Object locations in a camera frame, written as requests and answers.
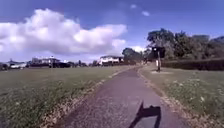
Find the dirt edge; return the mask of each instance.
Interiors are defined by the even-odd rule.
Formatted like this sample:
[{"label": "dirt edge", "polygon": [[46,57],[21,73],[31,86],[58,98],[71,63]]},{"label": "dirt edge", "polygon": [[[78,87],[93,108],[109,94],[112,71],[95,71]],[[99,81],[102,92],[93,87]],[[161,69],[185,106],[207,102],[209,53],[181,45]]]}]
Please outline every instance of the dirt edge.
[{"label": "dirt edge", "polygon": [[55,124],[58,123],[63,117],[68,116],[70,113],[72,113],[79,105],[81,105],[88,97],[99,88],[100,85],[102,85],[105,81],[115,77],[116,75],[130,70],[134,67],[129,67],[124,70],[117,71],[113,73],[112,75],[108,76],[105,79],[102,79],[100,82],[96,83],[91,87],[90,89],[87,89],[86,91],[82,92],[81,96],[78,98],[68,98],[63,103],[57,105],[53,111],[42,117],[43,122],[40,124],[40,128],[51,128],[54,127]]},{"label": "dirt edge", "polygon": [[183,106],[178,100],[168,97],[163,90],[161,90],[158,86],[156,86],[148,78],[146,78],[144,75],[142,75],[141,70],[142,70],[142,68],[140,68],[138,70],[138,75],[141,78],[143,78],[143,80],[146,83],[145,85],[147,87],[152,88],[157,93],[157,95],[159,95],[161,97],[161,101],[163,102],[163,104],[168,106],[172,112],[175,112],[182,118],[186,119],[187,123],[192,128],[211,128],[212,126],[214,126],[215,121],[210,120],[208,122],[209,116],[201,117],[197,114],[192,114],[190,112],[190,109]]}]

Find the asphalt path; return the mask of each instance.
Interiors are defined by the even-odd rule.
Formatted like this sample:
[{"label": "asphalt path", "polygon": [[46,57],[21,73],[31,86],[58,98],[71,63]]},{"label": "asphalt path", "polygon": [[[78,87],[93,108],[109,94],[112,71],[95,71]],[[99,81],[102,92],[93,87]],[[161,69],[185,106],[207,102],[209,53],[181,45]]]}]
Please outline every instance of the asphalt path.
[{"label": "asphalt path", "polygon": [[130,69],[106,81],[55,127],[189,128],[145,85],[137,70]]}]

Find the grass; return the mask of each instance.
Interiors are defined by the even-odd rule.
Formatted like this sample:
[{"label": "grass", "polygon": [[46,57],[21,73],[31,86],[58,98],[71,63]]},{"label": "grass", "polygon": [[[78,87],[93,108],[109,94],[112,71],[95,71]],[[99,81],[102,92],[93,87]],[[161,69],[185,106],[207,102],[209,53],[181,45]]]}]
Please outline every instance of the grass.
[{"label": "grass", "polygon": [[39,127],[42,117],[56,105],[80,97],[83,91],[121,69],[124,67],[0,72],[0,127]]},{"label": "grass", "polygon": [[211,127],[224,127],[224,72],[163,68],[162,73],[152,73],[154,68],[144,67],[141,73],[190,113],[208,116]]}]

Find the hedge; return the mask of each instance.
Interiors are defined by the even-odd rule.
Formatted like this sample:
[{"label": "hedge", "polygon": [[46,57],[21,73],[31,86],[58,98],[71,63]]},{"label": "hedge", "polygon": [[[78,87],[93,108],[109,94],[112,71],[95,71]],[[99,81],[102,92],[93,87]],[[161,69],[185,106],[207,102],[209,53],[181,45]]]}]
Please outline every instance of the hedge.
[{"label": "hedge", "polygon": [[224,70],[224,59],[162,62],[162,67],[189,70]]}]

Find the white cloud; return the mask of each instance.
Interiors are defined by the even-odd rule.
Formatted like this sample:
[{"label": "white cloud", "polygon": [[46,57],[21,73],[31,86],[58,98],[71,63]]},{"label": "white cloud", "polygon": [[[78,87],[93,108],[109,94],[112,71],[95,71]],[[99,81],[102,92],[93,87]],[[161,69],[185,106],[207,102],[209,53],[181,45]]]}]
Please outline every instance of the white cloud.
[{"label": "white cloud", "polygon": [[142,15],[144,15],[144,16],[150,16],[150,13],[148,11],[142,11]]},{"label": "white cloud", "polygon": [[141,47],[141,46],[132,46],[131,47],[133,50],[135,50],[136,52],[143,52],[146,50],[146,48]]},{"label": "white cloud", "polygon": [[61,13],[38,9],[23,23],[0,23],[0,52],[105,54],[116,52],[126,43],[119,38],[126,31],[123,24],[86,30]]},{"label": "white cloud", "polygon": [[135,9],[135,8],[137,8],[137,5],[136,5],[136,4],[132,4],[132,5],[130,6],[130,8],[131,8],[131,9]]}]

